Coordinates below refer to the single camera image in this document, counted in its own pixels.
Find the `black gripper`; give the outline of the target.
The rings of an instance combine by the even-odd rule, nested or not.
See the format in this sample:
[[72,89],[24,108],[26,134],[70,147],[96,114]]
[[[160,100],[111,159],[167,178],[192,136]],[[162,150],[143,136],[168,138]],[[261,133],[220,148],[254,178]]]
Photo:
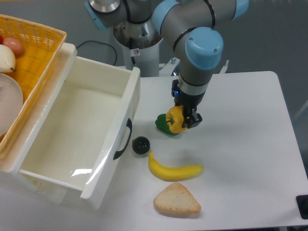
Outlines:
[[172,81],[171,95],[174,97],[175,106],[183,106],[183,128],[194,128],[202,121],[202,116],[197,113],[197,106],[202,101],[205,92],[197,95],[189,95],[180,89],[179,80]]

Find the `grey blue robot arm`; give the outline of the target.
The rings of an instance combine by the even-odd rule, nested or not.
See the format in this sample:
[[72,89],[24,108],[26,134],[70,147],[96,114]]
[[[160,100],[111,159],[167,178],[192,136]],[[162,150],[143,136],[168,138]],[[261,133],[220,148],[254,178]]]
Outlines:
[[164,41],[180,60],[172,82],[175,105],[166,115],[169,129],[180,133],[202,122],[197,106],[219,64],[223,39],[214,28],[244,14],[247,0],[88,0],[85,7],[99,30],[113,29],[125,66],[142,77],[159,73],[159,44]]

